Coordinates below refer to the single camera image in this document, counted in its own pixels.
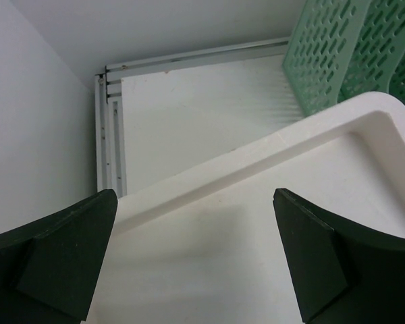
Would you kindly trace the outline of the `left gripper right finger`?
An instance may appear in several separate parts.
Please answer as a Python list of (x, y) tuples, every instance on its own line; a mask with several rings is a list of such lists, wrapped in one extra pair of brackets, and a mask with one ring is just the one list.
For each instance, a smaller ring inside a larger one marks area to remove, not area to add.
[(405, 323), (405, 239), (286, 188), (273, 208), (303, 323)]

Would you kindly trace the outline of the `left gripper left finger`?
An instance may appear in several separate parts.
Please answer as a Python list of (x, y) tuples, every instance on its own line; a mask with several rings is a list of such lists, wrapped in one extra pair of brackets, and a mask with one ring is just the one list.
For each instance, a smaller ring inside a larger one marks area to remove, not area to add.
[(0, 323), (85, 321), (117, 206), (106, 189), (0, 234)]

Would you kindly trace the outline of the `green four-slot file organizer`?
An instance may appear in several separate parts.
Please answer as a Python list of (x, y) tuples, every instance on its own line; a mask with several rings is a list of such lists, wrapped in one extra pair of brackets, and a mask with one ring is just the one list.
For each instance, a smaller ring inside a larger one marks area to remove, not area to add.
[(405, 0), (307, 1), (283, 70), (305, 116), (372, 91), (405, 105)]

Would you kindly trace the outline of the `aluminium table frame rail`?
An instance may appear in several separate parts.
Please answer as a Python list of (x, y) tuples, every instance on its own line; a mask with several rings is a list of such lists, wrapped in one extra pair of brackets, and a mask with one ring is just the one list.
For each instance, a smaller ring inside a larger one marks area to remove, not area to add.
[(127, 194), (122, 78), (283, 55), (288, 37), (112, 63), (94, 78), (97, 190)]

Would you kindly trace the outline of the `white plastic drawer unit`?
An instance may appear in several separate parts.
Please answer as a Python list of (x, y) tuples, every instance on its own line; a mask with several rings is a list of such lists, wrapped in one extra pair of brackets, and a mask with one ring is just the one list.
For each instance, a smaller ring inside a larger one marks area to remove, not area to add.
[(368, 92), (118, 201), (89, 323), (299, 323), (273, 195), (405, 238), (405, 106)]

